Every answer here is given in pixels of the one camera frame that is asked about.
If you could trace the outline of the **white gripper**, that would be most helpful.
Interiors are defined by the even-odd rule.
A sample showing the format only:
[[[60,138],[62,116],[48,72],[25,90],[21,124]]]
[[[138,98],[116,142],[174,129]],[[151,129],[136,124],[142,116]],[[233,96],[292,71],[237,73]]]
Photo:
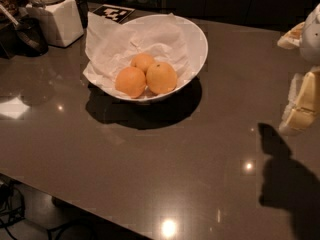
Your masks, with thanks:
[[[313,65],[320,64],[320,4],[301,22],[277,41],[284,49],[300,46],[302,57]],[[308,129],[320,115],[320,67],[314,66],[305,75],[295,74],[289,88],[279,131],[298,135]]]

